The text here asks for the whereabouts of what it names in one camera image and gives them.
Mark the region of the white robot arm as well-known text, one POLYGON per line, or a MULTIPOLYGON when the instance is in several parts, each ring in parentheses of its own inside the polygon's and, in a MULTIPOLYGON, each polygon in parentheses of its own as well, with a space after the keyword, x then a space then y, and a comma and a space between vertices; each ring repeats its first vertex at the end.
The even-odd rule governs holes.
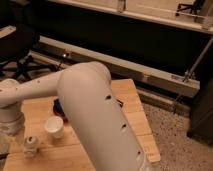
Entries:
POLYGON ((100 62, 74 64, 20 83, 0 81, 0 132, 17 135, 24 127, 22 102, 56 96, 96 171, 153 171, 111 88, 109 69, 100 62))

